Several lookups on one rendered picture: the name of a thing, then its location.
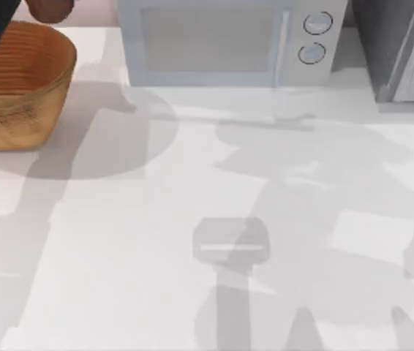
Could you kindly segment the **round microwave knob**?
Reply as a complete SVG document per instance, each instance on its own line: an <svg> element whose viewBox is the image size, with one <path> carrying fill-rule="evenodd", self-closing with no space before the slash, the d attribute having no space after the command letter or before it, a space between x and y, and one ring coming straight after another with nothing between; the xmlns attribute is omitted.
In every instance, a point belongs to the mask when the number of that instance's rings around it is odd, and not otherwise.
<svg viewBox="0 0 414 351"><path fill-rule="evenodd" d="M334 24L332 15L321 11L307 15L304 19L303 27L310 35L322 35L329 31Z"/></svg>
<svg viewBox="0 0 414 351"><path fill-rule="evenodd" d="M302 46L298 51L298 59L305 65L314 65L321 62L326 56L326 48L319 42Z"/></svg>

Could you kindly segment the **microwave oven door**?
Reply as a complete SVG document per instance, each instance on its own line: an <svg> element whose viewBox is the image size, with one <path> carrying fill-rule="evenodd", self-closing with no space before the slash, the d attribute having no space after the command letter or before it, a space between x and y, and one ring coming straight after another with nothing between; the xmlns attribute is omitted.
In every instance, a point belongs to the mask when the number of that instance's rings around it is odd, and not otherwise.
<svg viewBox="0 0 414 351"><path fill-rule="evenodd" d="M132 86L274 86L286 0L116 0Z"/></svg>

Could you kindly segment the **dark brown bread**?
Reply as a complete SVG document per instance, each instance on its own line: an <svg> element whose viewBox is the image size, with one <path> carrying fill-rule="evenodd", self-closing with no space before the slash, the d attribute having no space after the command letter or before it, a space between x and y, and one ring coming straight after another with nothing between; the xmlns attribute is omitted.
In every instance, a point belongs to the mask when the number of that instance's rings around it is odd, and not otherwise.
<svg viewBox="0 0 414 351"><path fill-rule="evenodd" d="M40 23L57 24L73 11L75 0L25 0L32 17Z"/></svg>

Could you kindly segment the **pale microwave oven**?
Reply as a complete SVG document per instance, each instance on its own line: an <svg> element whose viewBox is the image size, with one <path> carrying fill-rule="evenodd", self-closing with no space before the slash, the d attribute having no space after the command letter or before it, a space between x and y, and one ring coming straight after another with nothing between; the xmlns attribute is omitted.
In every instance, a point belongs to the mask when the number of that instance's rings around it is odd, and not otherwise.
<svg viewBox="0 0 414 351"><path fill-rule="evenodd" d="M319 86L328 80L334 62L348 0L286 0L290 5L287 43L282 67L281 87ZM305 32L303 23L307 15L325 11L332 15L334 24L322 35ZM305 65L298 59L298 51L313 42L323 44L325 58L314 65Z"/></svg>

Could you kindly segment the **brown wooden basket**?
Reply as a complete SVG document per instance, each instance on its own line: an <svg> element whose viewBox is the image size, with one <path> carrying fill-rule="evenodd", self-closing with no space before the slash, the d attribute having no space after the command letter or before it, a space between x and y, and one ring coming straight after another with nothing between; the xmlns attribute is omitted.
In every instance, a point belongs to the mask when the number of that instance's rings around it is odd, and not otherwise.
<svg viewBox="0 0 414 351"><path fill-rule="evenodd" d="M0 39L0 151L39 148L63 110L77 61L55 28L12 21Z"/></svg>

